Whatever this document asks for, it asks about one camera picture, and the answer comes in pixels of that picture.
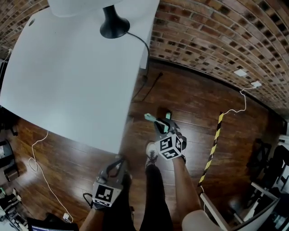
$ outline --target white sneaker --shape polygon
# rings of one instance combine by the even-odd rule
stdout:
[[[147,159],[146,159],[145,167],[151,164],[155,165],[157,158],[158,158],[158,151],[156,149],[154,142],[149,142],[148,145],[146,146],[146,155],[147,155]]]
[[[12,193],[12,194],[13,194],[14,196],[17,196],[17,195],[18,195],[16,189],[13,189],[13,193]]]
[[[22,201],[22,198],[21,198],[19,195],[16,197],[16,199],[17,199],[19,202]]]

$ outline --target monitor screen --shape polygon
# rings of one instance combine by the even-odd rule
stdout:
[[[65,222],[48,222],[27,218],[29,231],[79,231],[77,224]]]
[[[32,231],[63,231],[63,229],[50,229],[50,228],[42,228],[42,227],[37,227],[37,226],[31,226]]]

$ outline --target yellow and black caution tape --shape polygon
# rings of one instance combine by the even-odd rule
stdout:
[[[206,167],[204,169],[203,175],[200,178],[200,181],[198,183],[198,187],[200,187],[202,185],[202,182],[204,181],[205,175],[206,175],[206,173],[207,173],[207,171],[209,169],[209,166],[211,165],[211,162],[212,162],[212,159],[213,159],[213,155],[214,155],[214,152],[215,152],[216,147],[217,147],[218,137],[220,135],[220,130],[221,130],[221,124],[222,124],[223,116],[224,116],[224,113],[220,112],[218,126],[217,126],[217,131],[216,131],[216,135],[215,135],[215,139],[214,139],[214,144],[213,144],[213,147],[211,149],[211,154],[209,156],[208,162],[207,162]]]

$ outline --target hardwood floorboard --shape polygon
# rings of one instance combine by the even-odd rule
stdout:
[[[144,114],[158,117],[164,116],[166,108],[172,111],[172,119],[187,137],[184,152],[186,166],[192,182],[197,185],[209,158],[220,111],[244,108],[244,98],[239,92],[184,70],[155,63],[151,63],[147,85],[134,100],[141,100],[146,95],[161,71],[164,75],[146,100],[131,104],[129,116],[134,122],[126,131],[121,145],[121,155],[127,158],[133,176],[130,205],[135,209],[137,230],[145,212],[145,146],[149,140],[155,140],[154,125],[144,119]],[[139,77],[135,92],[141,85]],[[228,221],[228,208],[239,208],[250,187],[246,163],[255,139],[262,138],[274,145],[282,125],[279,118],[251,99],[247,99],[245,112],[230,112],[224,116],[218,145],[203,187]],[[19,191],[31,216],[44,219],[50,212],[62,217],[64,208],[49,191],[41,172],[33,172],[28,165],[32,156],[31,145],[44,138],[46,131],[25,120],[19,121],[18,131],[18,137],[8,133],[8,140],[21,176],[6,184],[6,189],[15,187]],[[35,145],[34,150],[52,190],[80,226],[89,212],[82,194],[91,193],[98,171],[112,161],[114,155],[53,133]],[[166,202],[175,230],[181,230],[176,211],[173,164],[159,157],[157,166],[163,176]]]

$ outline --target red brick wall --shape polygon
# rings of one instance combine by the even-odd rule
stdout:
[[[31,15],[46,7],[47,0],[0,0],[0,59],[7,57]]]
[[[0,1],[0,58],[47,0]],[[161,0],[151,55],[206,72],[289,114],[289,9],[281,0]],[[246,69],[246,77],[233,71]]]

